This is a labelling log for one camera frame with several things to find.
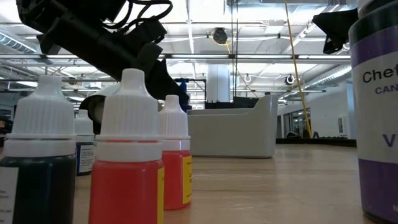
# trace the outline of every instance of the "yellow label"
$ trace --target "yellow label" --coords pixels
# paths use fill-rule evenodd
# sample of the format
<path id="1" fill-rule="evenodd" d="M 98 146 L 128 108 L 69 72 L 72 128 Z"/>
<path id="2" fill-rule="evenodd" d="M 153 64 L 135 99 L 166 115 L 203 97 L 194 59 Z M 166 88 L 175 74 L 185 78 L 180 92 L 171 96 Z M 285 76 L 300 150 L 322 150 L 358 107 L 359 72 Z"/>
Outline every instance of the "yellow label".
<path id="1" fill-rule="evenodd" d="M 191 201 L 192 195 L 192 156 L 182 158 L 182 203 Z"/>
<path id="2" fill-rule="evenodd" d="M 164 167 L 157 170 L 157 224 L 163 224 Z"/>

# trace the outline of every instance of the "red dropper bottle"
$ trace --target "red dropper bottle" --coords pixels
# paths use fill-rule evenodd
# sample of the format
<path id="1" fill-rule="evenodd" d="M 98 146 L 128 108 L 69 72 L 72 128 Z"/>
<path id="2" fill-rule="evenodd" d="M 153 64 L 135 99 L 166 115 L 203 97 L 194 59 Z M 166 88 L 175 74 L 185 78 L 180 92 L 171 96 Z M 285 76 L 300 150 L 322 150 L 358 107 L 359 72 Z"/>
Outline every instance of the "red dropper bottle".
<path id="1" fill-rule="evenodd" d="M 178 96 L 166 96 L 159 121 L 165 166 L 164 207 L 166 210 L 184 208 L 191 203 L 192 156 L 188 117 L 180 107 Z"/>
<path id="2" fill-rule="evenodd" d="M 97 140 L 89 223 L 163 223 L 157 100 L 145 88 L 144 72 L 123 70 L 119 90 L 105 99 Z"/>

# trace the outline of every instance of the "white label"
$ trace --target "white label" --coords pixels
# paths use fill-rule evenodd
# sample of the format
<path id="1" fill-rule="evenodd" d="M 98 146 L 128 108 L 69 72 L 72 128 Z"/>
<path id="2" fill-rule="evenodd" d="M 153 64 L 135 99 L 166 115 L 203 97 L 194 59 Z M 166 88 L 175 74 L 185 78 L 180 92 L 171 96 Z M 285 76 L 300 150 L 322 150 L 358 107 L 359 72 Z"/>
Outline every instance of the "white label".
<path id="1" fill-rule="evenodd" d="M 0 167 L 0 223 L 12 224 L 18 168 Z"/>
<path id="2" fill-rule="evenodd" d="M 93 169 L 94 145 L 80 146 L 80 172 L 89 172 Z"/>
<path id="3" fill-rule="evenodd" d="M 353 79 L 358 157 L 398 163 L 398 52 L 358 65 Z"/>

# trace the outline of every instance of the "plastic bottle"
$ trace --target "plastic bottle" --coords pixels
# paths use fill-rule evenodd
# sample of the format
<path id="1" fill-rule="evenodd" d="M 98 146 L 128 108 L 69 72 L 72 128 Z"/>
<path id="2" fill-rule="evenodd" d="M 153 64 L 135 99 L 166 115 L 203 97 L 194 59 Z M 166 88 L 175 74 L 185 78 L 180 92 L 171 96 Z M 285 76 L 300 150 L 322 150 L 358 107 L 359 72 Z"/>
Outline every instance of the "plastic bottle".
<path id="1" fill-rule="evenodd" d="M 157 100 L 144 72 L 123 70 L 119 90 L 105 99 L 96 136 L 90 224 L 162 224 L 164 165 Z"/>
<path id="2" fill-rule="evenodd" d="M 349 30 L 362 209 L 398 223 L 398 1 L 358 1 Z"/>
<path id="3" fill-rule="evenodd" d="M 0 223 L 72 224 L 73 119 L 60 77 L 40 76 L 36 91 L 18 101 L 0 161 Z"/>
<path id="4" fill-rule="evenodd" d="M 164 108 L 159 112 L 159 121 L 165 166 L 164 208 L 184 208 L 191 203 L 192 155 L 188 117 L 180 107 L 178 96 L 166 96 Z"/>
<path id="5" fill-rule="evenodd" d="M 93 121 L 89 119 L 87 110 L 79 110 L 75 118 L 76 134 L 76 175 L 88 175 L 94 163 Z"/>

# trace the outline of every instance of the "wooden table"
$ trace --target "wooden table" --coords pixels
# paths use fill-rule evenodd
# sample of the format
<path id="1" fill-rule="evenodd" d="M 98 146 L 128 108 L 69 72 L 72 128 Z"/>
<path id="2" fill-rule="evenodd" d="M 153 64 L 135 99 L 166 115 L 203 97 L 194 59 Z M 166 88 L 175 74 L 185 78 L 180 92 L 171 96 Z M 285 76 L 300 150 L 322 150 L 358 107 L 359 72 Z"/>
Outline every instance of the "wooden table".
<path id="1" fill-rule="evenodd" d="M 74 224 L 88 223 L 90 176 L 78 177 Z M 165 224 L 359 224 L 356 149 L 277 145 L 273 159 L 193 159 L 192 205 Z"/>

